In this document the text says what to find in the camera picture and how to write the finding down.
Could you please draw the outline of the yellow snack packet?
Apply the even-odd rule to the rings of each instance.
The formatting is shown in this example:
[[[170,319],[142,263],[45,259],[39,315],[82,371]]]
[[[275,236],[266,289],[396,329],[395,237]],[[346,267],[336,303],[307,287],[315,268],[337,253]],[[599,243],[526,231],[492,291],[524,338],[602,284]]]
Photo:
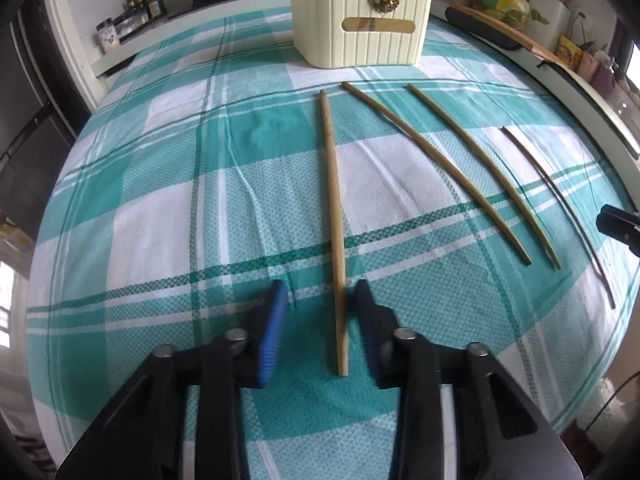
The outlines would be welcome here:
[[[582,49],[566,37],[559,36],[555,55],[566,68],[576,72],[582,60]]]

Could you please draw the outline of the wooden cutting board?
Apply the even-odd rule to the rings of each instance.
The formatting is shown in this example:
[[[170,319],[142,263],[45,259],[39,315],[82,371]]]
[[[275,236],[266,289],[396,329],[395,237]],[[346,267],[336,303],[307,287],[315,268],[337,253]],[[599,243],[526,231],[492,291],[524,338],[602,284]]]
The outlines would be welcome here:
[[[494,46],[503,50],[515,51],[524,48],[534,55],[552,63],[561,63],[561,60],[550,50],[538,44],[537,41],[526,36],[524,32],[492,18],[486,13],[474,10],[460,3],[453,3],[445,11],[446,20],[451,24],[488,40]]]

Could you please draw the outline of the white knife block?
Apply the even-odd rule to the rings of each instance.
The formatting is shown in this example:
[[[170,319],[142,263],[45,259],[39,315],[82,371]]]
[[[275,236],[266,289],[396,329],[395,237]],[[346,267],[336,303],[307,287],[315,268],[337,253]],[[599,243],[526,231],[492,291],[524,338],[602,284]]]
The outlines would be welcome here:
[[[570,10],[560,0],[529,0],[530,20],[525,35],[554,51],[570,20]]]

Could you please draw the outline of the green yellow bag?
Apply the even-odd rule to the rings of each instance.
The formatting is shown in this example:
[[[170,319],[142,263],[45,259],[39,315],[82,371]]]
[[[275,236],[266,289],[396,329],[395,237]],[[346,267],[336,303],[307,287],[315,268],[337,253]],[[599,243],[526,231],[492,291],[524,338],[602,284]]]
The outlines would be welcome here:
[[[533,22],[549,24],[549,21],[526,0],[472,0],[472,6],[521,32]]]

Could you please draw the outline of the teal white plaid tablecloth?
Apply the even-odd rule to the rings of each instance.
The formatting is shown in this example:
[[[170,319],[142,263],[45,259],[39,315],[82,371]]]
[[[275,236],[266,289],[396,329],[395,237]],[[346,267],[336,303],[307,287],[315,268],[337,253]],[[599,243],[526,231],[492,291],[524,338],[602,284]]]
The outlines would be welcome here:
[[[389,148],[403,119],[491,202],[529,266],[450,177]],[[40,429],[61,463],[159,344],[185,349],[235,326],[274,280],[288,286],[276,374],[243,396],[256,479],[383,479],[397,394],[375,388],[359,330],[335,373],[326,159],[330,98],[346,269],[431,341],[494,352],[562,430],[620,348],[639,263],[596,227],[628,208],[623,183],[578,122],[526,73],[439,20],[418,64],[316,70],[288,9],[230,16],[141,52],[86,123],[40,226],[26,316]],[[596,248],[616,309],[546,181]]]

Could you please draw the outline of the dark grey refrigerator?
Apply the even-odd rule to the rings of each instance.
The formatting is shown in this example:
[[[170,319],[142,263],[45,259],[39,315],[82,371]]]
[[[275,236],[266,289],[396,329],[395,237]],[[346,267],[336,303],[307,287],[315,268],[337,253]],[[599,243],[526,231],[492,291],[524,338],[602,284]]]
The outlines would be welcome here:
[[[35,238],[89,109],[32,0],[1,33],[1,212]]]

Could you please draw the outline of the cream utensil holder box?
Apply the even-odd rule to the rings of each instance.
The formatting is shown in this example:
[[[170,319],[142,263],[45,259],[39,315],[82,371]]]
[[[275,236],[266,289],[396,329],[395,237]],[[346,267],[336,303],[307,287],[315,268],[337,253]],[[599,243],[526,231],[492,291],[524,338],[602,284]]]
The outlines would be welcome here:
[[[412,65],[432,0],[291,0],[294,46],[317,68]]]

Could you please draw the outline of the white spice jar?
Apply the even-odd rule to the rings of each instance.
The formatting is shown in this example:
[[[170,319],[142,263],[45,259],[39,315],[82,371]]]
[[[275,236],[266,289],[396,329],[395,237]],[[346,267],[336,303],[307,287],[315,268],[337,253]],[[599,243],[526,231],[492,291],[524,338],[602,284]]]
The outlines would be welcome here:
[[[111,52],[120,45],[119,36],[111,18],[97,24],[96,33],[104,53]]]

